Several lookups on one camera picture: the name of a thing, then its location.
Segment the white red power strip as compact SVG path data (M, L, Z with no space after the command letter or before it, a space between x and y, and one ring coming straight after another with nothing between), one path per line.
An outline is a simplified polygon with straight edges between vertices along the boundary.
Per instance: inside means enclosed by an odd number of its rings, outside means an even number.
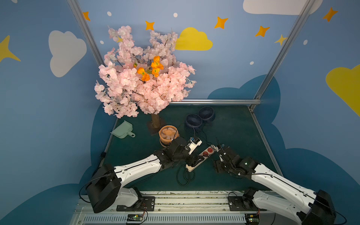
M206 161L211 155L215 154L219 151L219 148L215 145L208 146L204 151L202 151L194 164L191 166L186 164L186 169L188 172L194 171L196 168L198 168L204 161Z

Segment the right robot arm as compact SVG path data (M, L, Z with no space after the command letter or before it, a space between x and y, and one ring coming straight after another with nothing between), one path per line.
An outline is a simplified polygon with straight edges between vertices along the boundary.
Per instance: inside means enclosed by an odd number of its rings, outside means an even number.
M256 188L248 188L241 197L230 197L232 203L252 211L263 209L295 221L299 225L333 225L336 211L331 196L323 191L302 187L272 171L251 157L241 158L229 146L218 145L219 155L214 167L218 173L228 173L257 182L277 196Z

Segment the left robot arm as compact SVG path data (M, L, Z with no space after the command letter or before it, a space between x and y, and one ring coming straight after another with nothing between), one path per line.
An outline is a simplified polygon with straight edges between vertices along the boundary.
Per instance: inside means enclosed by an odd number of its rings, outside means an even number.
M204 160L204 157L195 153L195 149L201 144L201 139L197 137L188 141L178 137L168 147L137 162L122 166L101 166L84 186L93 212L103 212L115 202L126 207L140 203L140 192L136 188L125 188L127 184L169 169L177 163L185 162L195 167Z

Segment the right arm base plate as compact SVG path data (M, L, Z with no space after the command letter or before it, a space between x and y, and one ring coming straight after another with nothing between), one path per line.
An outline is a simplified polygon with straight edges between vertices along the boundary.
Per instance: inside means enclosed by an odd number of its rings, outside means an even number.
M229 209L232 212L254 211L253 207L248 202L244 202L242 197L229 196Z

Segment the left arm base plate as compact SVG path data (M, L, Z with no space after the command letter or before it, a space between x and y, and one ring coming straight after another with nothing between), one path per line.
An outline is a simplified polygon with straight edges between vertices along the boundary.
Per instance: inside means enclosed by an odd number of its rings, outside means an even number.
M154 196L145 196L141 197L134 205L132 206L125 206L125 205L118 205L116 208L117 212L139 212L139 211L147 211L153 212L155 207L155 200Z

